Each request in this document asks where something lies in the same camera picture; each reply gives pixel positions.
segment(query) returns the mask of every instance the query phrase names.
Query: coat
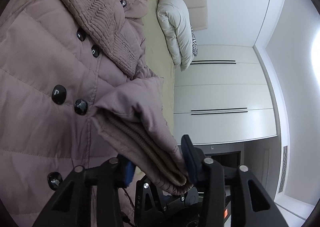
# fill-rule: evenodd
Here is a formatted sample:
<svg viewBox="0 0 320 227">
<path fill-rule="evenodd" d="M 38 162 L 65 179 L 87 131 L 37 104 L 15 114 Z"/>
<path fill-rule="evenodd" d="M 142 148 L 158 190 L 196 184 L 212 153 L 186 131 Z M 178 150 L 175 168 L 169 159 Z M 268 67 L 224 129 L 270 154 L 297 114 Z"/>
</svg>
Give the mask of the coat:
<svg viewBox="0 0 320 227">
<path fill-rule="evenodd" d="M 49 200 L 55 172 L 118 153 L 163 190 L 191 188 L 162 79 L 146 66 L 146 11 L 147 0 L 11 0 L 1 15 L 0 198 L 19 226 Z"/>
</svg>

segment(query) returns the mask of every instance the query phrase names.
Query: white wardrobe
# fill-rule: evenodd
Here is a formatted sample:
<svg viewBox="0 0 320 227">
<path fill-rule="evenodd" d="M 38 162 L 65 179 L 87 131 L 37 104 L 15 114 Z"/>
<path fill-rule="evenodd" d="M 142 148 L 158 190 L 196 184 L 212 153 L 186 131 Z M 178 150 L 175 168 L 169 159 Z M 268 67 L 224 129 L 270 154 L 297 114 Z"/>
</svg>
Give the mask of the white wardrobe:
<svg viewBox="0 0 320 227">
<path fill-rule="evenodd" d="M 221 144 L 276 136 L 269 88 L 249 47 L 203 45 L 190 67 L 175 72 L 174 137 Z"/>
</svg>

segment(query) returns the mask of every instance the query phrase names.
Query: white comforter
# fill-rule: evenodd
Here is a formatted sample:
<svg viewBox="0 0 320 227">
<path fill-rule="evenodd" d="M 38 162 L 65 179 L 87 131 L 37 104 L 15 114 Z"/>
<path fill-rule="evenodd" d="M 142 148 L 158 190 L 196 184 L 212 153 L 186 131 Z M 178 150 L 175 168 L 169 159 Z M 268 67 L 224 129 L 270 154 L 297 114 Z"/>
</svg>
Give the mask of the white comforter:
<svg viewBox="0 0 320 227">
<path fill-rule="evenodd" d="M 193 54 L 189 12 L 185 2 L 159 0 L 157 17 L 174 67 L 186 70 L 193 60 Z"/>
</svg>

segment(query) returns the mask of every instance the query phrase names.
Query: black and white patterned fabric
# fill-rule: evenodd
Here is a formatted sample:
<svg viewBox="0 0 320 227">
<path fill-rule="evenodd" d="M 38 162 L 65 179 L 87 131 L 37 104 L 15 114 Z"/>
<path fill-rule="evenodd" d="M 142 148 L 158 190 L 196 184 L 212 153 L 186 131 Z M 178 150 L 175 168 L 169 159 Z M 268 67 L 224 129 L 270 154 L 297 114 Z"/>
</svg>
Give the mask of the black and white patterned fabric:
<svg viewBox="0 0 320 227">
<path fill-rule="evenodd" d="M 190 25 L 190 28 L 191 28 L 191 36 L 192 36 L 192 53 L 196 57 L 198 55 L 197 41 L 196 41 L 195 35 L 193 34 L 193 28 L 191 25 Z"/>
</svg>

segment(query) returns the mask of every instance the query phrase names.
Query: metal screw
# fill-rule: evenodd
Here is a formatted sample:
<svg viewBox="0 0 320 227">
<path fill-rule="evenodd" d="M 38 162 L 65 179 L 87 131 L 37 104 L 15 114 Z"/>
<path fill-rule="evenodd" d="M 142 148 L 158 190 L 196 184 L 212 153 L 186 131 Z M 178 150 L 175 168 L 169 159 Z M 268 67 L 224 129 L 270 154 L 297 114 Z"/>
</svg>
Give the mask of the metal screw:
<svg viewBox="0 0 320 227">
<path fill-rule="evenodd" d="M 241 166 L 239 167 L 239 169 L 240 169 L 242 172 L 247 172 L 247 171 L 249 170 L 248 167 L 245 166 L 245 165 L 241 165 Z"/>
<path fill-rule="evenodd" d="M 118 158 L 110 158 L 110 159 L 109 159 L 109 163 L 110 163 L 110 164 L 116 164 L 116 163 L 118 163 L 118 162 L 119 162 Z"/>
<path fill-rule="evenodd" d="M 206 164 L 212 164 L 213 163 L 213 159 L 212 158 L 205 158 L 203 161 Z"/>
<path fill-rule="evenodd" d="M 76 166 L 74 170 L 75 172 L 80 173 L 83 170 L 83 166 Z"/>
</svg>

